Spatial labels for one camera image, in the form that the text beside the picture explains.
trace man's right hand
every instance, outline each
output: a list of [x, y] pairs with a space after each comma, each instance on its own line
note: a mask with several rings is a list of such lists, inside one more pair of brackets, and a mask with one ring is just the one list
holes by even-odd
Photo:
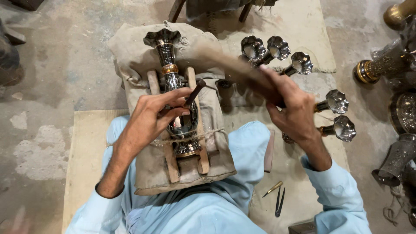
[[332, 160], [313, 121], [314, 96], [301, 90], [287, 75], [280, 75], [264, 65], [260, 70], [281, 94], [286, 105], [279, 111], [274, 104], [266, 104], [272, 122], [299, 144], [317, 171], [329, 169]]

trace dusty floor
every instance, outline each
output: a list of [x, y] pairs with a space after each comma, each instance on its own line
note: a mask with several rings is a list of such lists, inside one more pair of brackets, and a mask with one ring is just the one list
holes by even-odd
[[[384, 81], [365, 88], [352, 79], [354, 65], [369, 59], [372, 47], [383, 47], [397, 37], [381, 18], [394, 3], [321, 0], [338, 72], [313, 74], [327, 80], [324, 88], [303, 79], [297, 82], [321, 96], [331, 88], [347, 94], [347, 115], [358, 134], [344, 146], [370, 228], [373, 233], [404, 234], [413, 230], [407, 216], [399, 216], [398, 227], [383, 218], [382, 208], [390, 205], [392, 196], [370, 174], [396, 139], [387, 115], [391, 91]], [[19, 24], [16, 30], [27, 38], [18, 47], [25, 79], [0, 90], [0, 222], [24, 205], [33, 234], [60, 232], [74, 110], [127, 108], [106, 42], [124, 22], [162, 23], [172, 4], [173, 0], [45, 0], [38, 11], [26, 12], [0, 0], [0, 17]], [[183, 10], [178, 22], [185, 21]], [[203, 20], [193, 24], [203, 30], [208, 26]]]

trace pointed tool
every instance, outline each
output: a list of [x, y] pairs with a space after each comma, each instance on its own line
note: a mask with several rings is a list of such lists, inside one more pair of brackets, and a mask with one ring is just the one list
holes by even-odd
[[281, 189], [281, 187], [279, 187], [279, 192], [277, 194], [277, 201], [276, 201], [276, 212], [275, 212], [275, 216], [277, 218], [279, 218], [280, 213], [282, 212], [283, 198], [285, 198], [285, 191], [286, 191], [286, 188], [284, 188], [283, 189], [283, 194], [282, 194], [282, 200], [280, 201], [280, 205], [279, 205], [280, 189]]
[[265, 197], [267, 194], [271, 193], [273, 190], [277, 189], [278, 187], [282, 186], [283, 182], [279, 181], [279, 183], [277, 183], [275, 186], [273, 186], [269, 191], [267, 191], [267, 193], [263, 196]]

